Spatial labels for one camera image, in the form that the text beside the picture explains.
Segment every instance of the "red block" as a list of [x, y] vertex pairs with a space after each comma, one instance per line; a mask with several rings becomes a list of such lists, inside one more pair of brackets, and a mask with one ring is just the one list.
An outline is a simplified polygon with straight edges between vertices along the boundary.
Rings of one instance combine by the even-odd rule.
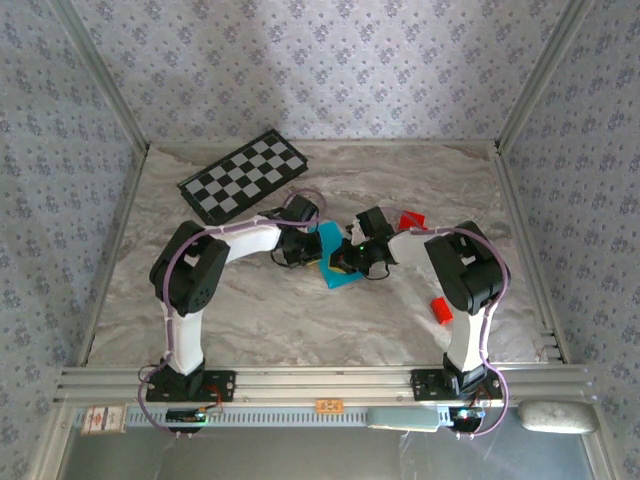
[[420, 215], [419, 213], [410, 212], [405, 210], [404, 215], [400, 217], [400, 224], [398, 225], [398, 230], [408, 230], [411, 227], [421, 226], [423, 230], [426, 230], [427, 227], [424, 224], [424, 215]]
[[431, 300], [431, 310], [433, 314], [436, 316], [438, 323], [440, 325], [446, 325], [453, 320], [453, 313], [449, 309], [449, 305], [447, 305], [447, 301], [444, 297], [438, 297]]

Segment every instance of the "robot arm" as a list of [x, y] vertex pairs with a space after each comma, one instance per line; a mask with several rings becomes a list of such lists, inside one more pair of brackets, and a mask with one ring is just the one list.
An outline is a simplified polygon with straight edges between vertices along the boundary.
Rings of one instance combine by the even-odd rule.
[[[486, 240], [471, 221], [456, 228]], [[484, 310], [498, 296], [503, 283], [494, 255], [463, 233], [433, 235], [426, 242], [423, 235], [395, 233], [379, 207], [358, 214], [350, 230], [351, 240], [343, 241], [332, 255], [334, 268], [367, 276], [370, 267], [382, 261], [435, 271], [445, 297], [454, 307], [451, 343], [443, 359], [447, 388], [455, 397], [472, 391], [487, 374], [480, 356]]]
[[[224, 266], [252, 253], [276, 248], [282, 249], [289, 264], [305, 264], [318, 259], [322, 249], [317, 232], [303, 232], [276, 223], [278, 220], [308, 222], [317, 213], [312, 202], [296, 196], [286, 208], [263, 212], [249, 221], [207, 227], [212, 233], [187, 248], [175, 264], [169, 281], [169, 302], [174, 313], [171, 332], [167, 331], [167, 351], [173, 352], [168, 364], [173, 372], [189, 377], [204, 365], [200, 345], [202, 312], [216, 291]], [[185, 242], [204, 230], [195, 222], [184, 222], [151, 269], [149, 279], [155, 286], [156, 297], [162, 302], [165, 322], [169, 318], [163, 298], [163, 281], [169, 263]]]
[[[267, 218], [256, 215], [250, 220], [256, 223], [255, 227], [237, 232], [234, 232], [234, 227], [246, 222], [225, 225], [222, 233], [207, 235], [187, 249], [185, 256], [176, 264], [169, 283], [171, 305], [175, 309], [171, 324], [173, 355], [169, 366], [176, 372], [189, 375], [204, 362], [200, 345], [202, 312], [213, 297], [224, 265], [252, 253], [269, 252], [278, 245], [282, 230], [276, 225], [260, 225], [260, 220]], [[162, 299], [162, 281], [175, 246], [179, 247], [203, 230], [195, 222], [188, 221], [171, 239], [151, 271], [158, 298]], [[164, 302], [162, 308], [167, 319]]]
[[[200, 388], [204, 371], [204, 356], [200, 345], [202, 311], [216, 290], [224, 265], [260, 251], [280, 248], [289, 265], [305, 264], [322, 255], [317, 232], [302, 232], [297, 228], [277, 225], [280, 221], [308, 222], [318, 212], [313, 203], [302, 197], [282, 209], [274, 209], [254, 217], [247, 228], [243, 222], [217, 228], [203, 235], [178, 259], [169, 282], [169, 303], [172, 315], [171, 332], [167, 332], [167, 351], [173, 355], [165, 368], [168, 381], [176, 389], [191, 392]], [[271, 219], [273, 223], [265, 224]], [[480, 357], [480, 335], [483, 310], [500, 292], [500, 267], [482, 243], [458, 233], [424, 237], [411, 232], [395, 233], [375, 207], [356, 216], [352, 238], [331, 255], [330, 266], [346, 273], [360, 271], [368, 275], [377, 262], [416, 264], [433, 268], [449, 302], [455, 307], [451, 343], [444, 354], [443, 378], [446, 389], [454, 397], [472, 391], [487, 374]], [[473, 222], [458, 226], [484, 238]], [[195, 222], [185, 222], [176, 231], [150, 273], [156, 297], [163, 302], [163, 280], [168, 265], [191, 237], [204, 231]]]

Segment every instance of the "black and white checkerboard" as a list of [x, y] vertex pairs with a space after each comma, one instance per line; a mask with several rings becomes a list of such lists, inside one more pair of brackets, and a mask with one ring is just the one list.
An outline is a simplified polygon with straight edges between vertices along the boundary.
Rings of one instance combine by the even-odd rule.
[[208, 225], [222, 225], [307, 170], [307, 159], [275, 130], [180, 183]]

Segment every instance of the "cable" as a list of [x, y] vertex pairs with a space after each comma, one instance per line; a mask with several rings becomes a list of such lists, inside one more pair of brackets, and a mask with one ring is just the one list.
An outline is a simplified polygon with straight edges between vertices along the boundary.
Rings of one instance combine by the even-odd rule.
[[483, 391], [484, 393], [486, 393], [486, 394], [487, 394], [487, 398], [489, 399], [489, 408], [491, 408], [491, 401], [492, 401], [492, 399], [491, 399], [491, 394], [489, 393], [489, 390], [487, 390], [487, 389], [485, 388], [485, 386], [484, 386], [484, 385], [482, 385], [482, 384], [480, 384], [480, 385], [478, 386], [478, 390], [476, 391], [476, 395], [473, 397], [473, 401], [471, 402], [471, 404], [470, 404], [467, 408], [472, 408], [472, 407], [476, 404], [476, 402], [477, 402], [478, 400], [480, 400], [480, 392], [481, 392], [481, 391]]
[[493, 314], [496, 311], [496, 308], [498, 307], [498, 304], [500, 303], [500, 300], [502, 300], [502, 298], [504, 297], [505, 292], [507, 291], [507, 284], [509, 283], [509, 274], [507, 273], [507, 265], [505, 264], [504, 260], [502, 259], [502, 256], [500, 255], [500, 252], [498, 252], [498, 250], [484, 237], [482, 237], [481, 235], [478, 235], [474, 232], [471, 232], [469, 230], [466, 230], [464, 228], [457, 228], [457, 227], [447, 227], [447, 228], [436, 228], [434, 230], [414, 230], [411, 229], [411, 234], [412, 235], [438, 235], [441, 233], [460, 233], [462, 235], [465, 235], [469, 238], [472, 238], [474, 240], [476, 240], [477, 242], [481, 243], [483, 246], [485, 246], [495, 257], [496, 261], [498, 262], [498, 265], [500, 267], [500, 273], [502, 275], [502, 287], [500, 288], [500, 291], [498, 292], [498, 296], [493, 300], [493, 302], [491, 302], [491, 304], [486, 307], [484, 315], [483, 315], [483, 321], [482, 321], [482, 328], [480, 330], [480, 359], [482, 360], [482, 363], [484, 364], [484, 366], [488, 369], [491, 370], [493, 373], [496, 374], [496, 376], [498, 377], [498, 380], [500, 381], [500, 384], [502, 385], [502, 390], [504, 392], [504, 404], [502, 407], [502, 411], [500, 412], [500, 415], [498, 416], [498, 419], [494, 422], [493, 425], [491, 425], [490, 427], [480, 431], [480, 432], [474, 432], [473, 436], [474, 437], [479, 437], [482, 435], [487, 435], [488, 433], [493, 432], [496, 428], [498, 428], [498, 425], [500, 425], [500, 423], [502, 423], [502, 420], [504, 420], [504, 417], [507, 415], [507, 409], [509, 407], [509, 387], [507, 385], [507, 381], [504, 378], [504, 375], [502, 374], [502, 372], [500, 372], [500, 370], [498, 370], [497, 368], [493, 367], [490, 363], [489, 360], [487, 358], [487, 344], [489, 342], [489, 330], [491, 327], [491, 321], [493, 319]]
[[223, 230], [225, 233], [234, 233], [234, 232], [241, 232], [243, 230], [247, 230], [250, 228], [254, 228], [258, 225], [286, 225], [286, 226], [290, 226], [290, 227], [308, 227], [309, 225], [313, 225], [313, 224], [317, 224], [320, 222], [320, 220], [322, 219], [322, 216], [325, 213], [326, 207], [327, 207], [327, 201], [324, 197], [324, 195], [322, 195], [322, 193], [320, 193], [317, 190], [311, 189], [311, 188], [303, 188], [300, 190], [297, 190], [296, 192], [293, 192], [292, 194], [290, 194], [287, 199], [285, 199], [285, 203], [287, 203], [289, 201], [289, 197], [293, 198], [293, 196], [295, 196], [298, 192], [308, 192], [308, 193], [313, 193], [314, 195], [316, 195], [319, 199], [320, 199], [320, 208], [318, 210], [318, 214], [310, 219], [307, 222], [291, 222], [291, 221], [287, 221], [287, 220], [280, 220], [280, 219], [264, 219], [264, 220], [258, 220], [257, 222], [254, 222], [253, 220], [248, 220], [246, 222], [243, 223], [239, 223], [237, 225], [234, 225], [232, 227], [226, 227], [226, 228], [221, 228], [221, 227], [208, 227], [205, 228], [203, 231], [196, 233], [195, 235], [192, 235], [189, 239], [187, 239], [182, 245], [180, 245], [180, 247], [178, 248], [178, 250], [176, 250], [176, 253], [173, 255], [173, 257], [171, 257], [171, 260], [169, 261], [169, 265], [167, 266], [167, 270], [165, 272], [164, 275], [164, 279], [162, 282], [162, 298], [164, 301], [164, 305], [165, 308], [167, 310], [166, 312], [166, 316], [165, 316], [165, 322], [166, 322], [166, 329], [167, 329], [167, 352], [165, 353], [165, 357], [163, 359], [163, 361], [156, 366], [153, 370], [151, 370], [145, 377], [144, 379], [140, 382], [140, 384], [138, 385], [138, 405], [140, 405], [140, 409], [142, 410], [142, 413], [144, 414], [144, 416], [146, 417], [146, 419], [149, 421], [149, 423], [151, 423], [151, 425], [153, 425], [156, 429], [168, 433], [170, 435], [174, 435], [174, 432], [172, 432], [169, 428], [160, 425], [158, 422], [156, 422], [154, 420], [154, 418], [151, 416], [151, 414], [149, 413], [149, 410], [147, 409], [144, 399], [143, 399], [143, 389], [144, 389], [144, 385], [149, 383], [149, 380], [151, 380], [151, 378], [153, 377], [153, 375], [155, 375], [156, 373], [158, 373], [160, 370], [162, 370], [163, 368], [165, 368], [169, 362], [171, 361], [171, 359], [173, 358], [173, 354], [174, 354], [174, 338], [173, 338], [173, 314], [174, 314], [174, 308], [171, 305], [171, 302], [169, 300], [169, 281], [171, 279], [171, 274], [173, 273], [173, 269], [175, 268], [176, 264], [178, 263], [178, 260], [182, 257], [182, 255], [184, 254], [184, 252], [187, 250], [187, 248], [189, 248], [193, 243], [195, 243], [196, 241], [198, 241], [200, 238], [205, 237], [207, 235], [215, 235], [217, 233], [221, 233]]
[[157, 363], [150, 363], [149, 365], [144, 365], [142, 367], [140, 367], [140, 370], [138, 370], [138, 380], [142, 381], [142, 378], [140, 378], [140, 374], [142, 373], [142, 370], [145, 368], [149, 368], [149, 367], [157, 367], [158, 364]]
[[216, 403], [214, 403], [213, 405], [209, 405], [206, 407], [203, 407], [202, 410], [207, 411], [211, 408], [214, 407], [220, 407], [220, 412], [223, 412], [223, 407], [222, 407], [222, 395], [220, 395], [220, 390], [218, 389], [218, 387], [216, 387], [215, 385], [211, 384], [211, 385], [207, 385], [206, 387], [204, 387], [205, 390], [211, 390], [213, 393], [216, 394]]
[[275, 253], [275, 250], [271, 250], [269, 252], [269, 257], [271, 257], [271, 261], [273, 263], [275, 263], [276, 265], [278, 265], [279, 267], [288, 268], [288, 269], [294, 269], [294, 268], [300, 266], [300, 262], [294, 263], [293, 265], [289, 265], [287, 263], [279, 262], [278, 260], [276, 260], [276, 257], [274, 256], [274, 253]]
[[287, 195], [287, 198], [284, 199], [284, 202], [282, 202], [282, 208], [285, 208], [287, 205], [289, 205], [289, 202], [293, 200], [293, 197], [295, 197], [296, 195], [300, 195], [301, 193], [312, 193], [318, 198], [318, 200], [320, 200], [320, 212], [325, 212], [327, 210], [327, 199], [324, 197], [324, 195], [322, 195], [322, 193], [314, 188], [299, 188], [298, 190], [294, 190], [289, 195]]

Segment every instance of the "wall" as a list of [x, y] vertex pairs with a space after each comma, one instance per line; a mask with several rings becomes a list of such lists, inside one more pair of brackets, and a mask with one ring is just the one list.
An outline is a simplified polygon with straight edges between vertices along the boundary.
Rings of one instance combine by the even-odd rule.
[[640, 7], [598, 1], [508, 154], [572, 360], [640, 478]]
[[151, 142], [495, 138], [565, 0], [75, 0]]
[[133, 156], [46, 1], [0, 18], [0, 478], [17, 479], [78, 353]]

